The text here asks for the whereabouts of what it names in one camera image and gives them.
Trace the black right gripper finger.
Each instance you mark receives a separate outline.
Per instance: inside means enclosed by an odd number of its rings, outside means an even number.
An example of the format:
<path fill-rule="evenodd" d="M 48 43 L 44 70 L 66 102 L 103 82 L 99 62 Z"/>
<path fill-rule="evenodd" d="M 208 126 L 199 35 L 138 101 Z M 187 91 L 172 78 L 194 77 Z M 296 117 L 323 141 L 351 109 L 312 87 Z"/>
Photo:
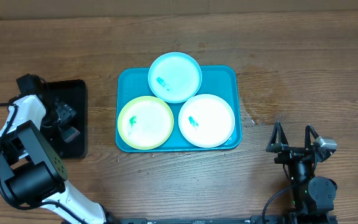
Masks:
<path fill-rule="evenodd" d="M 284 152 L 289 148 L 282 125 L 277 121 L 273 127 L 272 136 L 266 147 L 267 152 Z"/>
<path fill-rule="evenodd" d="M 311 137 L 317 139 L 319 137 L 318 133 L 314 130 L 312 125 L 307 125 L 305 127 L 305 148 L 309 148 L 311 145 Z"/>

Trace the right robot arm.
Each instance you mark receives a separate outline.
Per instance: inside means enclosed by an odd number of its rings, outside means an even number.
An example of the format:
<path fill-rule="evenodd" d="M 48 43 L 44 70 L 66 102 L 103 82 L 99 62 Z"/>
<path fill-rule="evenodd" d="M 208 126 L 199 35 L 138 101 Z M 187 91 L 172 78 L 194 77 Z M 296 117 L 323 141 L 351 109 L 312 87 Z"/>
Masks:
<path fill-rule="evenodd" d="M 262 223 L 337 223 L 334 210 L 337 183 L 332 179 L 315 175 L 316 167 L 329 159 L 337 150 L 337 142 L 320 136 L 312 127 L 305 127 L 303 147 L 289 145 L 282 125 L 277 121 L 266 151 L 277 156 L 274 163 L 281 164 L 290 181 L 290 186 L 277 192 L 265 204 L 262 210 Z M 293 210 L 269 218 L 268 206 L 280 195 L 290 191 L 293 197 Z"/>

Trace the light blue plate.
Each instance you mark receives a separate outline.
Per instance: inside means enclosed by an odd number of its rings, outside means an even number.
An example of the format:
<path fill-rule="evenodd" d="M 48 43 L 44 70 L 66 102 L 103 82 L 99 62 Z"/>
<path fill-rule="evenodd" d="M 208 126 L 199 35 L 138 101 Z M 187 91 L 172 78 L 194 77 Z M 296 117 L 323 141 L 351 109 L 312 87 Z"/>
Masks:
<path fill-rule="evenodd" d="M 167 103 L 182 103 L 200 89 L 202 71 L 198 62 L 188 54 L 169 52 L 155 59 L 147 79 L 156 97 Z"/>

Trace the yellow-green plate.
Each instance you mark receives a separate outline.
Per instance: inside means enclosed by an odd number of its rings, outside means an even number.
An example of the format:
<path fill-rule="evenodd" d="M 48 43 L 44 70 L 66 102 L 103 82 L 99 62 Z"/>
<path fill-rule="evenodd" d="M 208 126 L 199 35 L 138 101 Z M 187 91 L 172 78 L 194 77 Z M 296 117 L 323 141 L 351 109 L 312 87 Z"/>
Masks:
<path fill-rule="evenodd" d="M 171 135 L 173 112 L 155 96 L 140 96 L 129 101 L 117 118 L 121 139 L 130 147 L 150 150 L 161 146 Z"/>

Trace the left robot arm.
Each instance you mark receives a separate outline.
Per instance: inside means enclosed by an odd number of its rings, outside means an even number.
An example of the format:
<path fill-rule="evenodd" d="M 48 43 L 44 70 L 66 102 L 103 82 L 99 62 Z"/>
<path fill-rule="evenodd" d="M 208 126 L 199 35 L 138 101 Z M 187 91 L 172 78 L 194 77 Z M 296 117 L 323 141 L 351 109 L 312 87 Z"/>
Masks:
<path fill-rule="evenodd" d="M 31 74 L 16 82 L 19 95 L 1 104 L 9 112 L 0 130 L 3 199 L 18 210 L 50 210 L 65 223 L 114 223 L 109 211 L 68 180 L 63 162 L 88 152 L 85 82 L 46 82 Z"/>

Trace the white plate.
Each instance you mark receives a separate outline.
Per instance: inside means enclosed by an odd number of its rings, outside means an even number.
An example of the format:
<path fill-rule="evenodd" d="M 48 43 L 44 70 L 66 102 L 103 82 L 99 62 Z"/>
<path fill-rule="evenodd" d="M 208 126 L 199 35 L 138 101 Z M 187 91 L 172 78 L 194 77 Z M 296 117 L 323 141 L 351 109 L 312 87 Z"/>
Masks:
<path fill-rule="evenodd" d="M 178 127 L 192 145 L 214 148 L 224 144 L 235 128 L 233 109 L 222 98 L 201 94 L 190 98 L 178 114 Z"/>

